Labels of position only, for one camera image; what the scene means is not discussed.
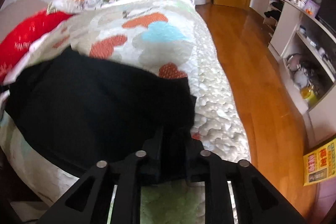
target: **quilted bedspread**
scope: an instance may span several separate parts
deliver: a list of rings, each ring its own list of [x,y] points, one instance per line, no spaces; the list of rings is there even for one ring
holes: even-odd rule
[[[193,138],[224,160],[250,160],[246,133],[211,35],[187,1],[138,0],[82,12],[52,31],[32,53],[29,65],[54,58],[69,45],[81,54],[160,77],[187,76],[197,97]],[[0,144],[7,158],[21,179],[52,204],[77,178],[35,152],[10,117],[4,120]],[[204,223],[204,200],[202,184],[189,187],[177,181],[144,187],[141,223]]]

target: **floor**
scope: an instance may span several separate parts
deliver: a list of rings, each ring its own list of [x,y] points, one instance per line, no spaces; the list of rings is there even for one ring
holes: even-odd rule
[[[303,187],[305,126],[281,83],[260,17],[251,10],[211,4],[197,11],[230,81],[252,164],[308,219],[316,185]]]

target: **yellow box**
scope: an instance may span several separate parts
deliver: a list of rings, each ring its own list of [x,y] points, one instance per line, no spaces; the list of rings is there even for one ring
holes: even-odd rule
[[[335,146],[336,138],[303,156],[303,185],[318,183],[336,176]]]

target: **metal screw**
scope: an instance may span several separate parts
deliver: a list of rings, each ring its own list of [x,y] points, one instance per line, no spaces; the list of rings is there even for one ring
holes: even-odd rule
[[[250,162],[248,160],[240,160],[238,163],[239,163],[239,165],[241,167],[248,167],[248,166],[250,166]]]
[[[135,153],[135,155],[138,157],[138,158],[142,158],[144,156],[147,155],[146,151],[143,151],[143,150],[139,150]]]
[[[209,150],[202,150],[201,151],[201,156],[203,157],[208,157],[211,155],[211,152]]]
[[[106,167],[106,165],[107,165],[107,162],[105,160],[100,160],[96,164],[96,166],[99,167],[99,168],[104,168],[104,167]]]

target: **red pillow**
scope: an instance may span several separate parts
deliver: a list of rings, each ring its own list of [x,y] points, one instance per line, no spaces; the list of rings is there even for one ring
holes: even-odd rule
[[[0,83],[28,52],[30,45],[42,35],[51,32],[63,20],[72,15],[56,12],[46,15],[46,9],[26,18],[16,26],[0,43]]]

